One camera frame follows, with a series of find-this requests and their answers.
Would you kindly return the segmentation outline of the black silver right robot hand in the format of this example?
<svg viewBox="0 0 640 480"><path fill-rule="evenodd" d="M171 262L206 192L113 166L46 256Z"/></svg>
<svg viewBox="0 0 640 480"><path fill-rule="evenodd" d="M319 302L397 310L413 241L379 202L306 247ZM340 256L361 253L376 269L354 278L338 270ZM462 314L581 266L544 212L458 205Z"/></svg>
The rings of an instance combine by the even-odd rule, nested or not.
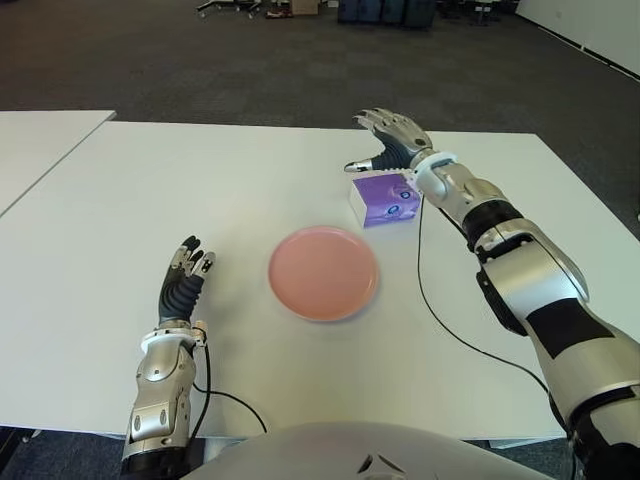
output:
<svg viewBox="0 0 640 480"><path fill-rule="evenodd" d="M412 119L383 108L363 109L353 119L383 145L378 155L344 166L347 173L409 169L413 160L435 153L428 134Z"/></svg>

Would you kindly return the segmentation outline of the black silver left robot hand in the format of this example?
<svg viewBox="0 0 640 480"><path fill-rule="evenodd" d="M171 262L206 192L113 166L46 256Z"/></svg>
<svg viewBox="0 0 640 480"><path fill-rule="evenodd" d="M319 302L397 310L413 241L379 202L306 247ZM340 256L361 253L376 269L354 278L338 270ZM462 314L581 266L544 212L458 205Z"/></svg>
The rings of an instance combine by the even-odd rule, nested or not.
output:
<svg viewBox="0 0 640 480"><path fill-rule="evenodd" d="M191 235L174 253L158 299L160 324L166 321L190 321L205 280L216 261L215 253L205 252L200 245L201 241Z"/></svg>

